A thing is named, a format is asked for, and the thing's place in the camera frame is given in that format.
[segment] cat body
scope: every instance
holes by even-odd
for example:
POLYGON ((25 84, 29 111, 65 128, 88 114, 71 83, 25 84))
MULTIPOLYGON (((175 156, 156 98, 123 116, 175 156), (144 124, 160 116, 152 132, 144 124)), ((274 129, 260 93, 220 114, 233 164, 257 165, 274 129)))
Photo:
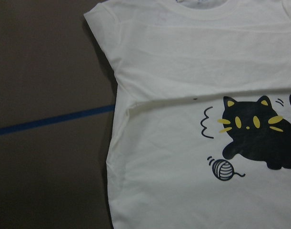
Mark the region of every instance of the cat body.
POLYGON ((257 102, 237 102, 224 97, 225 111, 219 122, 233 139, 223 150, 225 159, 236 154, 265 161, 270 169, 291 168, 291 124, 272 108, 267 96, 257 102))

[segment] cat face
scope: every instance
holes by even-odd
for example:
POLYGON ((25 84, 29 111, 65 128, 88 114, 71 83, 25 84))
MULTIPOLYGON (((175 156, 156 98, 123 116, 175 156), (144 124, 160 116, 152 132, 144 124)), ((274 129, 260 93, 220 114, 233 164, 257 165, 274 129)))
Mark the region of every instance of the cat face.
POLYGON ((273 110, 267 96, 262 96, 257 102, 237 102, 225 96, 225 111, 218 122, 224 125, 220 133, 227 132, 233 139, 266 135, 269 131, 282 132, 274 126, 282 120, 273 110))

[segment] brown floor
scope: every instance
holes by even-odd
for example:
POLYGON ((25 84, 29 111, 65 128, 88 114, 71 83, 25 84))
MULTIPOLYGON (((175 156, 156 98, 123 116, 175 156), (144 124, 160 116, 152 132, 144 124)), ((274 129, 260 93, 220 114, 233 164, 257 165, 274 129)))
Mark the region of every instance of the brown floor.
MULTIPOLYGON (((83 13, 101 0, 0 0, 0 128, 115 103, 83 13)), ((0 229, 110 229, 113 113, 0 136, 0 229)))

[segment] yellow eye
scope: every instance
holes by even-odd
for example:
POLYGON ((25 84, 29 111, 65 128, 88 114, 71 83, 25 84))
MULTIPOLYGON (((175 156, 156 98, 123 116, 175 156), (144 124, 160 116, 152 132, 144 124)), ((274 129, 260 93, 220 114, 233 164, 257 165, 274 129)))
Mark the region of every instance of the yellow eye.
POLYGON ((259 120, 259 118, 257 116, 253 117, 253 123, 254 123, 254 126, 256 128, 259 128, 261 126, 260 120, 259 120))
POLYGON ((241 129, 241 119, 238 116, 235 117, 235 124, 237 128, 241 129))

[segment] blue line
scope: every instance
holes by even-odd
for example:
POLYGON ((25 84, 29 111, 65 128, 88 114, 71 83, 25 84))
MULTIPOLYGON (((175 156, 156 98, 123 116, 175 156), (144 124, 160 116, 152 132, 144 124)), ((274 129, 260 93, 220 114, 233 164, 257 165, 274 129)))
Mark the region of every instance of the blue line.
POLYGON ((98 108, 94 108, 94 109, 90 109, 86 111, 80 111, 80 112, 64 114, 64 115, 51 117, 51 118, 45 118, 45 119, 41 119, 41 120, 37 120, 33 122, 22 123, 22 124, 13 125, 13 126, 5 127, 5 128, 0 128, 0 135, 6 135, 6 134, 14 133, 17 131, 33 129, 33 128, 44 126, 44 125, 65 122, 72 119, 83 118, 83 117, 87 117, 91 115, 98 115, 101 113, 110 112, 114 110, 115 110, 115 105, 109 105, 109 106, 98 107, 98 108))

